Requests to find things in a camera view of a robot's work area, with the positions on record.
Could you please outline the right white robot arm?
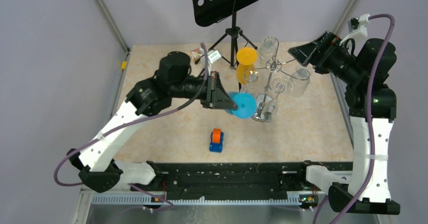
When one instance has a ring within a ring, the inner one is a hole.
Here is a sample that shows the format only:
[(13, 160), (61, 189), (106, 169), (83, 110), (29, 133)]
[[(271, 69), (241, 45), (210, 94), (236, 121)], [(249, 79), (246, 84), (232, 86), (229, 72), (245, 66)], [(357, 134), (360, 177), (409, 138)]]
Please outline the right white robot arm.
[(388, 186), (388, 141), (397, 111), (395, 92), (385, 83), (396, 62), (395, 46), (371, 38), (358, 55), (331, 32), (292, 47), (288, 53), (301, 65), (312, 65), (318, 74), (333, 74), (346, 84), (345, 101), (353, 131), (352, 176), (343, 180), (326, 167), (309, 166), (298, 173), (303, 190), (317, 185), (326, 191), (335, 212), (398, 215), (400, 204)]

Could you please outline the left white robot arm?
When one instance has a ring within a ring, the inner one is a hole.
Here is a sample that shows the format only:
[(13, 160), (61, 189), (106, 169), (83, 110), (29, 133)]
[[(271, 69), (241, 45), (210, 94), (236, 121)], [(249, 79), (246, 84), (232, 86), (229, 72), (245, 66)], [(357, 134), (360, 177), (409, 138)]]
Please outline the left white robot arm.
[(162, 177), (146, 163), (114, 160), (116, 153), (147, 121), (173, 113), (174, 98), (184, 98), (187, 104), (199, 100), (208, 109), (236, 110), (237, 104), (225, 91), (218, 72), (205, 72), (195, 77), (191, 58), (180, 51), (163, 57), (154, 75), (139, 81), (126, 95), (116, 114), (81, 150), (70, 150), (70, 162), (79, 170), (81, 183), (103, 193), (117, 184), (142, 184), (156, 190)]

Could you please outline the clear wine glass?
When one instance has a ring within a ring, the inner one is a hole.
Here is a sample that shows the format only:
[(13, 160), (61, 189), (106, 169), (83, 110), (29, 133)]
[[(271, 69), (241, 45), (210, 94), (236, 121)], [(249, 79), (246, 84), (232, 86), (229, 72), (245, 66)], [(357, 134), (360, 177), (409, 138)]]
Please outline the clear wine glass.
[(244, 84), (241, 92), (257, 97), (262, 92), (263, 75), (259, 69), (249, 68), (243, 73)]

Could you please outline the clear glass with clips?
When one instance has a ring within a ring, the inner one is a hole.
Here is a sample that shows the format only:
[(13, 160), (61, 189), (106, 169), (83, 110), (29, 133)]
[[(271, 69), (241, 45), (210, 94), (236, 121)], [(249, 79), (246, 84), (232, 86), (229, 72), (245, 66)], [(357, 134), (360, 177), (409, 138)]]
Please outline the clear glass with clips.
[(301, 97), (310, 84), (310, 76), (311, 73), (307, 68), (297, 66), (290, 79), (292, 83), (292, 90), (289, 94), (293, 97)]

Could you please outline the orange plastic wine glass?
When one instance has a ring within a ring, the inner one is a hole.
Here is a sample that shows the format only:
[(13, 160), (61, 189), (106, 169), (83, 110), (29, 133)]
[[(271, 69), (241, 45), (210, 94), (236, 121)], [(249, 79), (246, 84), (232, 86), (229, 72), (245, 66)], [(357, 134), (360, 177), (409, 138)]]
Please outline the orange plastic wine glass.
[(247, 82), (244, 79), (244, 72), (254, 66), (258, 59), (257, 51), (252, 47), (243, 47), (236, 53), (236, 59), (238, 63), (236, 78), (241, 85), (245, 85)]

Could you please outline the blue plastic wine glass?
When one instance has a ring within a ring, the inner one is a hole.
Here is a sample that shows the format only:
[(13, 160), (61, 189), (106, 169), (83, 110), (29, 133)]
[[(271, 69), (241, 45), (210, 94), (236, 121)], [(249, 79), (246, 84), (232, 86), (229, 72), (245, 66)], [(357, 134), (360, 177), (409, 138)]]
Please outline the blue plastic wine glass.
[(230, 97), (237, 104), (237, 110), (225, 110), (226, 113), (234, 115), (240, 119), (251, 118), (257, 110), (257, 102), (255, 98), (245, 92), (229, 92)]

